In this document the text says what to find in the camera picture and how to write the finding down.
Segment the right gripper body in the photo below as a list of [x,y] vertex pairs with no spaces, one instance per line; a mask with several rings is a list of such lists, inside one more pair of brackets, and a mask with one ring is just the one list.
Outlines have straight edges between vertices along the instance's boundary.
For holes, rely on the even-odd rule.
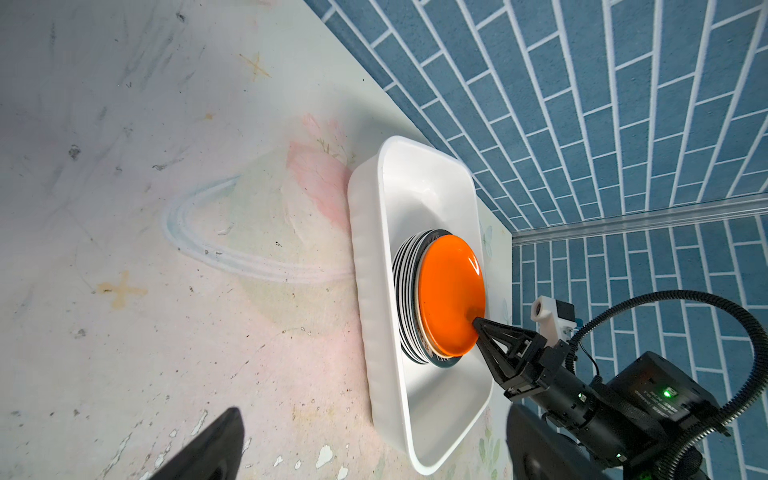
[[650,414],[599,379],[586,384],[563,367],[566,350],[564,343],[548,347],[543,338],[512,342],[505,395],[531,398],[600,465],[623,465],[664,444],[666,432]]

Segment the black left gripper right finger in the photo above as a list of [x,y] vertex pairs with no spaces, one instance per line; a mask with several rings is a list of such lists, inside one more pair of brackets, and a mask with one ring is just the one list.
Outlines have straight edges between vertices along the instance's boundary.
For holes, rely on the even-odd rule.
[[608,479],[575,445],[525,406],[511,406],[506,435],[516,479]]

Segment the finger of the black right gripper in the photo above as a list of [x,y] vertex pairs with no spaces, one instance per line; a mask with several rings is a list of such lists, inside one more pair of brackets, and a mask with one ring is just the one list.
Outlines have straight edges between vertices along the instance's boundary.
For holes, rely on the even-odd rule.
[[494,381],[503,390],[535,390],[530,379],[534,358],[540,351],[540,335],[534,330],[476,317],[478,347]]

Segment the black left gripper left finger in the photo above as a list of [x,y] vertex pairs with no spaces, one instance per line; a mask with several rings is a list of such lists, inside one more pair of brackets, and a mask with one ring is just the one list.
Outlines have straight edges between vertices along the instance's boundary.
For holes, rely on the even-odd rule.
[[156,471],[151,479],[235,480],[242,460],[244,439],[241,411],[230,407]]

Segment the small green rim plate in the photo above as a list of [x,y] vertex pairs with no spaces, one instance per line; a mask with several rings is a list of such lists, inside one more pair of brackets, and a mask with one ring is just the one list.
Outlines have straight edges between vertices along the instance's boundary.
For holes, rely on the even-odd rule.
[[[434,243],[436,240],[438,240],[441,237],[450,235],[450,232],[444,229],[432,229],[432,230],[433,230],[433,233],[430,237],[431,242],[430,243],[424,242],[420,248],[420,253],[422,253],[422,256],[418,265],[418,273],[416,277],[417,283],[415,287],[415,310],[417,307],[416,290],[418,287],[419,267],[422,263],[423,257],[432,243]],[[417,234],[410,236],[398,247],[393,260],[393,265],[392,265],[393,282],[394,282],[395,293],[396,293],[396,311],[397,311],[398,324],[399,324],[400,348],[401,348],[401,351],[405,354],[405,356],[417,365],[422,365],[422,364],[419,363],[419,359],[417,358],[414,350],[412,349],[411,343],[409,342],[407,329],[406,329],[408,324],[406,320],[406,311],[405,311],[404,260],[405,260],[405,255],[409,249],[409,244],[414,239],[414,237],[418,237],[420,233],[422,232],[419,232]],[[432,364],[434,366],[437,366],[443,369],[447,369],[456,365],[460,361],[460,356],[458,357],[445,356],[443,354],[436,353],[435,350],[432,348],[431,344],[425,338],[425,335],[421,331],[421,328],[420,328],[421,318],[417,312],[416,312],[416,318],[417,318],[416,325],[418,326],[419,333],[421,334],[421,344],[428,358],[427,364]]]

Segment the orange plate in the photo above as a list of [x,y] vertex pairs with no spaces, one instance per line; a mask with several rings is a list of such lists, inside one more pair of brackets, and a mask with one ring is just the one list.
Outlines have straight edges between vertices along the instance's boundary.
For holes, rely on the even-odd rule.
[[469,244],[451,234],[429,243],[418,268],[415,293],[426,347],[444,359],[469,353],[478,339],[473,321],[486,311],[481,262]]

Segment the yellow floral plate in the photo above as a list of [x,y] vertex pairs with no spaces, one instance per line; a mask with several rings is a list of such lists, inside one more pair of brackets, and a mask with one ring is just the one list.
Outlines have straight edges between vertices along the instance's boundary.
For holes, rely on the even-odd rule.
[[431,242],[430,237],[432,233],[433,230],[426,230],[420,233],[418,237],[414,237],[414,239],[409,244],[409,249],[405,255],[404,260],[405,311],[408,324],[406,329],[412,349],[419,359],[419,363],[422,365],[426,365],[428,363],[428,358],[422,347],[421,334],[419,333],[419,328],[416,325],[417,318],[415,310],[415,287],[417,283],[416,277],[418,273],[418,265],[422,256],[422,253],[420,253],[420,248],[424,242]]

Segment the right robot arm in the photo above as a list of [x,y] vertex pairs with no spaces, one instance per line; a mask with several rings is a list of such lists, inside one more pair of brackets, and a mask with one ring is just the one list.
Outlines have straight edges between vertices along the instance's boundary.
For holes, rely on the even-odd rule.
[[719,405],[685,372],[647,352],[608,382],[579,379],[564,363],[571,340],[558,333],[476,318],[477,346],[514,406],[507,443],[516,474],[528,479],[657,479],[662,457]]

